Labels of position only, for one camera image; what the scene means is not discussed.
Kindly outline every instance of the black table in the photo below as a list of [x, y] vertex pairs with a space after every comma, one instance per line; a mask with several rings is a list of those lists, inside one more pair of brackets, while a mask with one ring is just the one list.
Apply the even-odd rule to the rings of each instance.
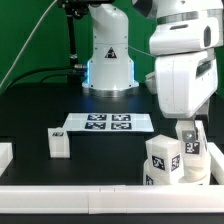
[[[208, 141], [223, 150], [224, 101], [212, 96]], [[50, 159], [48, 128], [68, 113], [148, 113], [154, 133], [72, 135], [71, 159]], [[142, 185], [145, 140], [176, 138], [176, 120], [165, 119], [142, 85], [123, 98], [83, 95], [67, 84], [21, 84], [0, 97], [0, 142], [14, 144], [14, 160], [0, 185]], [[0, 215], [0, 223], [223, 223], [224, 214]]]

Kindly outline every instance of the warning label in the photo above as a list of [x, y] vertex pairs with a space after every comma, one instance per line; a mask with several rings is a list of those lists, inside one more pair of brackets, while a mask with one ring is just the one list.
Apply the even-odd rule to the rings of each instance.
[[114, 52], [114, 49], [111, 47], [110, 50], [107, 52], [105, 58], [117, 58], [117, 55]]

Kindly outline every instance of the green wall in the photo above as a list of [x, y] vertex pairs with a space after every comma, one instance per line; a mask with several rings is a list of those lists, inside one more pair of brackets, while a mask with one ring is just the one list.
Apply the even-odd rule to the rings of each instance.
[[[52, 1], [0, 1], [0, 80], [3, 79], [33, 27]], [[131, 0], [115, 0], [114, 5], [129, 17], [129, 45], [149, 52], [148, 40], [155, 30], [155, 21], [146, 20], [136, 13], [131, 7]], [[74, 23], [79, 60], [81, 63], [86, 63], [92, 55], [91, 17], [86, 16], [82, 20], [74, 20]], [[219, 93], [224, 96], [223, 47], [218, 48], [216, 53], [220, 80]], [[131, 49], [129, 55], [135, 61], [136, 80], [144, 82], [145, 75], [154, 70], [154, 59]], [[66, 16], [64, 10], [55, 6], [31, 40], [13, 70], [11, 78], [36, 68], [64, 65], [69, 65]], [[24, 79], [23, 82], [37, 82], [45, 75], [38, 74]], [[55, 78], [51, 81], [62, 82], [65, 79]]]

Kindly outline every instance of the black cable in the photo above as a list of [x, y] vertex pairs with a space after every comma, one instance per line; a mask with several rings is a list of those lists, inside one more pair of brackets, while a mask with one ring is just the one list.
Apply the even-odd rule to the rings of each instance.
[[49, 72], [49, 71], [60, 71], [60, 70], [68, 70], [68, 69], [73, 69], [74, 66], [64, 66], [64, 67], [52, 67], [52, 68], [40, 68], [40, 69], [35, 69], [35, 70], [32, 70], [32, 71], [29, 71], [29, 72], [26, 72], [22, 75], [19, 75], [17, 76], [15, 79], [13, 79], [8, 85], [7, 87], [5, 88], [5, 90], [3, 91], [3, 94], [10, 88], [12, 87], [17, 81], [27, 77], [27, 76], [30, 76], [30, 75], [33, 75], [33, 74], [36, 74], [36, 73], [40, 73], [40, 72]]
[[76, 72], [76, 74], [54, 74], [44, 77], [40, 80], [40, 83], [43, 83], [46, 79], [52, 78], [52, 77], [67, 77], [67, 76], [73, 76], [73, 77], [85, 77], [85, 74], [83, 72]]
[[40, 80], [39, 83], [43, 83], [46, 79], [50, 79], [52, 77], [67, 77], [69, 74], [54, 74], [54, 75], [48, 75], [46, 77], [44, 77], [43, 79]]

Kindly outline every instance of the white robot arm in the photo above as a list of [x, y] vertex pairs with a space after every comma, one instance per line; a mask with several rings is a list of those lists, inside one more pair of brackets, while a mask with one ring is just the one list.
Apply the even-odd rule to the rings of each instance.
[[158, 56], [155, 73], [164, 116], [192, 117], [217, 89], [213, 48], [223, 45], [222, 1], [132, 2], [141, 14], [157, 19], [149, 46]]
[[[149, 46], [157, 56], [159, 106], [166, 118], [178, 119], [176, 132], [181, 142], [176, 157], [171, 155], [172, 150], [167, 150], [169, 145], [177, 144], [175, 139], [163, 140], [163, 136], [157, 136], [146, 142], [149, 165], [144, 169], [145, 183], [150, 179], [158, 184], [197, 184], [206, 179], [209, 184], [211, 157], [202, 122], [195, 122], [194, 118], [217, 89], [214, 48], [223, 45], [223, 3], [221, 0], [133, 0], [132, 3], [143, 16], [157, 20]], [[158, 150], [160, 155], [164, 152], [164, 157], [156, 157], [163, 169], [153, 160]], [[183, 160], [181, 179], [181, 167], [173, 163], [174, 158], [178, 158], [178, 164]], [[176, 175], [165, 170], [170, 164]]]

